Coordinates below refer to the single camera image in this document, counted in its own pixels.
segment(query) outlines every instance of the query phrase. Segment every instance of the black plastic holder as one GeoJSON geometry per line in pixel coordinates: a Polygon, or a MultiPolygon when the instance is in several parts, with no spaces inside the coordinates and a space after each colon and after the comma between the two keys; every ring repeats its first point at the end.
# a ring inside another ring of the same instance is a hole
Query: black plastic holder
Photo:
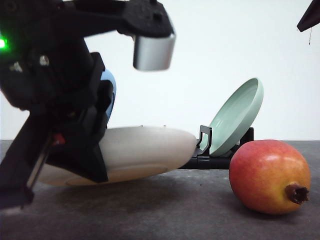
{"type": "Polygon", "coordinates": [[[210,147],[212,145],[212,127],[200,126],[200,137],[197,140],[192,158],[180,169],[229,169],[230,161],[236,151],[245,143],[254,141],[254,128],[250,127],[241,138],[239,145],[234,145],[229,152],[223,156],[210,156],[210,147]],[[203,134],[208,135],[206,147],[201,150],[200,143],[203,140],[203,134]]]}

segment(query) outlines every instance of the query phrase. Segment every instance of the light green bowl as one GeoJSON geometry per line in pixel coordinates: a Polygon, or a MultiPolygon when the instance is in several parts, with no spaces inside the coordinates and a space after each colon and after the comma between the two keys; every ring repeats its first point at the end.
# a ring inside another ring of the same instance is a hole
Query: light green bowl
{"type": "MultiPolygon", "coordinates": [[[[245,135],[254,122],[264,98],[264,88],[260,80],[252,78],[241,85],[212,120],[212,144],[210,156],[226,154],[245,135]]],[[[200,149],[204,149],[208,135],[204,134],[200,149]]]]}

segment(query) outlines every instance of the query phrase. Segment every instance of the blue object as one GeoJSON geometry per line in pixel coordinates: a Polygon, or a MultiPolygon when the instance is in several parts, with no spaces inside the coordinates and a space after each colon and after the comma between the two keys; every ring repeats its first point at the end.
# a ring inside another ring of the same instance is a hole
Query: blue object
{"type": "Polygon", "coordinates": [[[105,70],[101,75],[101,81],[110,81],[113,85],[113,95],[112,95],[112,101],[109,107],[106,109],[105,113],[108,117],[108,122],[112,113],[112,109],[114,108],[115,99],[116,99],[116,92],[117,92],[117,85],[116,80],[112,73],[109,70],[105,70]]]}

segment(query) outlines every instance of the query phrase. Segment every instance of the white wall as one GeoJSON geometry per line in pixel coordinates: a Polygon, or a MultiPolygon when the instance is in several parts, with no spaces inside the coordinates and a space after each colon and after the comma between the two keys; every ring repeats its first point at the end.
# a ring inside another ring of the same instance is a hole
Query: white wall
{"type": "MultiPolygon", "coordinates": [[[[162,0],[177,32],[171,68],[132,67],[133,42],[117,32],[86,39],[117,81],[109,128],[150,125],[198,136],[242,83],[258,77],[264,101],[256,139],[320,140],[320,26],[299,32],[311,0],[162,0]]],[[[13,139],[27,113],[1,95],[1,139],[13,139]]]]}

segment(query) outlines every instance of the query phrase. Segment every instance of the gray table surface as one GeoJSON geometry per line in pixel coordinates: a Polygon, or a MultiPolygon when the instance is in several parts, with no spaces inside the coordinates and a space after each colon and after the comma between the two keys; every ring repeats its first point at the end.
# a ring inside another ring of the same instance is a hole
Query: gray table surface
{"type": "MultiPolygon", "coordinates": [[[[11,141],[1,141],[1,158],[11,141]]],[[[178,169],[133,181],[54,187],[1,213],[2,240],[320,240],[320,141],[288,141],[311,169],[310,201],[271,216],[245,208],[227,170],[178,169]]]]}

